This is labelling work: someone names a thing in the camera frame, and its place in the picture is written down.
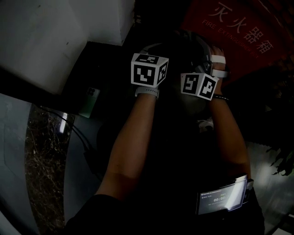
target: red sign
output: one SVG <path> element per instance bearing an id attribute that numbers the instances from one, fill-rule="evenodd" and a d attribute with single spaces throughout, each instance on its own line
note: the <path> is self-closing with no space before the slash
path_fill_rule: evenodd
<path id="1" fill-rule="evenodd" d="M 196 32 L 224 50 L 231 71 L 229 82 L 287 54 L 274 27 L 239 1 L 195 0 L 182 29 Z"/>

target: white wall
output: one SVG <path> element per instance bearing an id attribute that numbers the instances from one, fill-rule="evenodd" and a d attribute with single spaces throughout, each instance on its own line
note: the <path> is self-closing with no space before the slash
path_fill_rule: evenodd
<path id="1" fill-rule="evenodd" d="M 133 23 L 135 0 L 69 0 L 88 40 L 122 45 Z"/>
<path id="2" fill-rule="evenodd" d="M 87 41 L 122 45 L 135 0 L 0 0 L 0 66 L 61 94 Z"/>
<path id="3" fill-rule="evenodd" d="M 0 66 L 60 94 L 86 45 L 67 0 L 0 1 Z"/>

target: white tape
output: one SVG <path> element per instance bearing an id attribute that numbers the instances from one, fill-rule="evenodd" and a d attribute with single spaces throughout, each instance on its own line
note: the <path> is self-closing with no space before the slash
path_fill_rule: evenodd
<path id="1" fill-rule="evenodd" d="M 216 69 L 213 69 L 212 70 L 212 77 L 218 77 L 218 78 L 225 78 L 228 76 L 228 72 L 226 71 L 221 71 L 221 70 L 216 70 Z"/>
<path id="2" fill-rule="evenodd" d="M 211 56 L 211 62 L 225 64 L 226 63 L 226 58 L 224 56 L 215 56 L 215 55 L 212 55 Z"/>

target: bracelet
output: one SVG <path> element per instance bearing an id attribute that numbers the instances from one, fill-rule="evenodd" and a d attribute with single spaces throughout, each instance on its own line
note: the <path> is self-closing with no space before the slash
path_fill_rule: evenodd
<path id="1" fill-rule="evenodd" d="M 156 97 L 156 99 L 158 100 L 159 97 L 159 90 L 157 88 L 152 88 L 152 87 L 146 87 L 146 86 L 139 86 L 136 89 L 136 93 L 135 93 L 135 97 L 138 96 L 138 94 L 151 94 L 154 95 Z"/>
<path id="2" fill-rule="evenodd" d="M 223 95 L 213 94 L 212 98 L 223 99 L 223 100 L 226 100 L 226 101 L 230 101 L 228 98 L 224 97 Z"/>

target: black and white marker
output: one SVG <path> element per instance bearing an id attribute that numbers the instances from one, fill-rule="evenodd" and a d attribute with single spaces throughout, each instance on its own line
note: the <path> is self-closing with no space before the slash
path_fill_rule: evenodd
<path id="1" fill-rule="evenodd" d="M 205 73 L 182 73 L 181 93 L 210 101 L 218 80 L 217 77 L 213 78 Z"/>
<path id="2" fill-rule="evenodd" d="M 131 62 L 131 83 L 157 87 L 166 78 L 168 63 L 168 58 L 135 53 Z"/>

